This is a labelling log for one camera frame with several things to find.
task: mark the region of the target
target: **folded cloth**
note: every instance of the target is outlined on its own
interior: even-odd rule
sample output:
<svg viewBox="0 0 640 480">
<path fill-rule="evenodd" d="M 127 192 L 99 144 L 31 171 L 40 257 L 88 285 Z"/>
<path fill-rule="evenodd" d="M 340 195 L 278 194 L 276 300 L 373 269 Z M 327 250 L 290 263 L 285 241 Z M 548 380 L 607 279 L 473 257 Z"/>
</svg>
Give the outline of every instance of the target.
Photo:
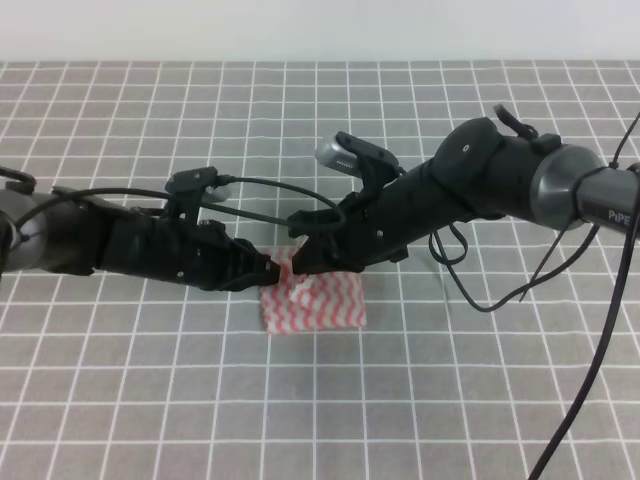
<svg viewBox="0 0 640 480">
<path fill-rule="evenodd" d="M 363 327 L 367 316 L 360 275 L 330 272 L 294 275 L 296 247 L 270 252 L 281 267 L 280 282 L 260 288 L 260 303 L 269 333 Z"/>
</svg>

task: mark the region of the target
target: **black wire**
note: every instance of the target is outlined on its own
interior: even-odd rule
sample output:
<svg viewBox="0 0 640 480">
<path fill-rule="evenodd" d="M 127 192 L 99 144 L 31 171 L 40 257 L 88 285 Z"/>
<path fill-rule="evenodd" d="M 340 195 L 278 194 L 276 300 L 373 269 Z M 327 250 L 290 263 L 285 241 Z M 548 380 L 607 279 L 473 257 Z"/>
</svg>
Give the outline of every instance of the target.
<svg viewBox="0 0 640 480">
<path fill-rule="evenodd" d="M 591 387 L 598 375 L 598 371 L 602 366 L 604 356 L 607 353 L 607 347 L 609 346 L 613 328 L 615 327 L 618 312 L 620 310 L 620 304 L 622 303 L 622 294 L 624 293 L 624 287 L 627 283 L 627 276 L 629 274 L 631 259 L 633 257 L 635 240 L 638 235 L 638 227 L 640 226 L 640 175 L 638 173 L 636 173 L 636 179 L 638 180 L 638 190 L 636 191 L 636 197 L 631 213 L 633 221 L 624 240 L 624 248 L 622 249 L 622 257 L 620 258 L 620 266 L 618 267 L 618 276 L 616 277 L 616 282 L 613 287 L 611 303 L 609 304 L 609 311 L 607 312 L 607 318 L 604 323 L 604 328 L 602 329 L 600 341 L 598 342 L 598 346 L 596 347 L 596 351 L 593 355 L 593 360 L 591 361 L 587 375 L 580 386 L 580 390 L 578 391 L 575 400 L 567 411 L 562 423 L 560 423 L 560 426 L 551 437 L 551 440 L 549 440 L 549 443 L 542 452 L 542 455 L 540 455 L 540 458 L 533 467 L 533 470 L 531 470 L 529 480 L 538 480 L 540 478 L 540 475 L 547 466 L 547 463 L 549 463 L 549 460 L 551 460 L 551 457 L 560 445 L 560 442 L 569 431 L 569 428 L 571 428 L 573 421 L 578 416 L 582 405 L 587 399 L 589 391 L 591 390 Z"/>
<path fill-rule="evenodd" d="M 340 207 L 338 207 L 338 205 L 336 205 L 334 202 L 332 202 L 328 198 L 320 194 L 317 194 L 315 192 L 312 192 L 310 190 L 307 190 L 305 188 L 297 187 L 295 185 L 288 185 L 280 182 L 274 182 L 272 180 L 264 180 L 264 179 L 257 179 L 257 178 L 242 178 L 242 177 L 237 177 L 237 178 L 229 177 L 229 178 L 230 178 L 230 181 L 228 183 L 233 183 L 233 182 L 261 183 L 264 185 L 284 188 L 286 190 L 292 190 L 294 192 L 308 195 L 329 206 L 337 214 L 338 220 L 332 223 L 310 224 L 310 223 L 290 222 L 285 219 L 271 217 L 268 215 L 262 215 L 254 212 L 247 212 L 244 210 L 238 210 L 236 208 L 225 207 L 224 205 L 218 205 L 214 203 L 202 202 L 200 204 L 202 208 L 205 208 L 208 210 L 214 210 L 221 213 L 227 213 L 230 215 L 237 215 L 239 217 L 250 218 L 252 220 L 258 220 L 261 222 L 282 225 L 288 228 L 295 228 L 301 231 L 302 233 L 334 231 L 342 227 L 347 220 L 344 212 Z M 43 211 L 49 208 L 52 208 L 55 205 L 58 205 L 59 203 L 66 202 L 69 200 L 74 200 L 77 198 L 87 197 L 91 195 L 108 195 L 108 194 L 138 195 L 138 196 L 149 197 L 149 198 L 158 198 L 162 200 L 171 200 L 172 198 L 174 198 L 172 195 L 165 192 L 156 192 L 153 190 L 145 190 L 141 188 L 128 188 L 128 187 L 89 188 L 85 190 L 76 190 L 73 192 L 63 192 L 63 193 L 57 194 L 51 200 L 47 200 L 46 202 L 43 202 L 38 206 L 29 210 L 27 213 L 25 213 L 22 217 L 20 217 L 16 221 L 15 227 L 19 231 L 24 226 L 24 224 L 27 223 L 29 220 L 31 220 L 33 217 L 35 217 L 39 213 L 42 213 Z"/>
<path fill-rule="evenodd" d="M 542 271 L 542 268 L 545 266 L 545 264 L 547 263 L 549 258 L 551 258 L 551 254 L 554 252 L 554 250 L 556 249 L 556 247 L 560 243 L 560 240 L 562 240 L 562 237 L 564 237 L 564 234 L 567 233 L 567 230 L 569 229 L 569 227 L 571 226 L 571 224 L 573 222 L 575 222 L 575 218 L 570 217 L 569 220 L 567 221 L 567 223 L 565 223 L 564 227 L 562 227 L 562 230 L 560 230 L 560 233 L 558 234 L 556 239 L 551 244 L 551 247 L 549 248 L 549 250 L 547 250 L 547 253 L 545 253 L 544 257 L 542 258 L 542 260 L 538 264 L 538 268 L 536 268 L 536 271 L 533 272 L 533 276 L 531 277 L 531 280 L 529 280 L 529 283 L 534 282 L 535 279 L 538 278 L 538 275 L 540 275 L 540 272 Z M 531 287 L 527 288 L 524 292 L 522 292 L 522 296 L 520 297 L 520 300 L 518 300 L 519 302 L 522 302 L 522 300 L 524 300 L 524 297 L 527 295 L 527 292 L 530 289 L 531 289 Z"/>
<path fill-rule="evenodd" d="M 582 256 L 582 254 L 587 250 L 589 245 L 591 245 L 591 242 L 593 241 L 593 239 L 595 238 L 596 234 L 598 233 L 598 230 L 600 230 L 600 227 L 598 227 L 597 225 L 594 225 L 593 227 L 591 227 L 591 230 L 589 230 L 589 233 L 585 237 L 585 239 L 582 242 L 582 244 L 578 247 L 578 249 L 575 252 L 573 252 L 573 255 L 571 255 L 560 266 L 554 268 L 549 273 L 546 273 L 546 274 L 542 275 L 541 277 L 538 277 L 538 278 L 530 281 L 526 285 L 522 285 L 521 287 L 516 288 L 511 293 L 509 293 L 505 297 L 503 297 L 501 300 L 499 300 L 498 302 L 496 302 L 493 305 L 489 305 L 488 307 L 483 307 L 482 305 L 477 304 L 475 302 L 475 300 L 473 298 L 471 298 L 471 295 L 469 295 L 469 292 L 467 292 L 467 289 L 462 284 L 462 281 L 458 277 L 458 274 L 453 269 L 453 267 L 451 265 L 451 262 L 449 261 L 449 259 L 447 257 L 447 253 L 445 252 L 444 246 L 442 245 L 442 240 L 440 240 L 440 235 L 438 235 L 437 233 L 434 233 L 434 237 L 436 239 L 436 243 L 438 244 L 438 249 L 440 250 L 440 254 L 442 255 L 442 257 L 445 260 L 447 260 L 447 262 L 444 263 L 444 266 L 447 267 L 447 270 L 449 271 L 449 274 L 451 275 L 451 278 L 453 278 L 453 281 L 455 282 L 456 286 L 460 290 L 460 293 L 462 293 L 462 296 L 464 297 L 464 299 L 475 310 L 478 310 L 479 312 L 483 312 L 483 313 L 489 313 L 489 312 L 493 312 L 493 311 L 499 309 L 500 307 L 504 306 L 509 300 L 511 300 L 515 296 L 520 295 L 521 293 L 526 292 L 530 288 L 533 288 L 533 287 L 535 287 L 537 285 L 540 285 L 541 283 L 544 283 L 547 280 L 551 280 L 552 278 L 557 277 L 558 275 L 560 275 L 564 270 L 566 270 L 571 265 L 573 265 Z"/>
<path fill-rule="evenodd" d="M 636 118 L 634 118 L 633 122 L 631 122 L 631 125 L 629 125 L 629 128 L 627 128 L 627 131 L 622 137 L 622 140 L 618 144 L 618 148 L 616 148 L 616 153 L 613 155 L 613 160 L 611 160 L 611 162 L 609 163 L 609 167 L 618 168 L 618 157 L 620 156 L 620 152 L 622 152 L 622 149 L 624 148 L 624 144 L 627 143 L 627 140 L 631 136 L 631 132 L 633 132 L 633 129 L 636 128 L 636 124 L 638 123 L 638 120 L 640 120 L 640 112 L 638 113 L 638 115 L 636 115 Z"/>
</svg>

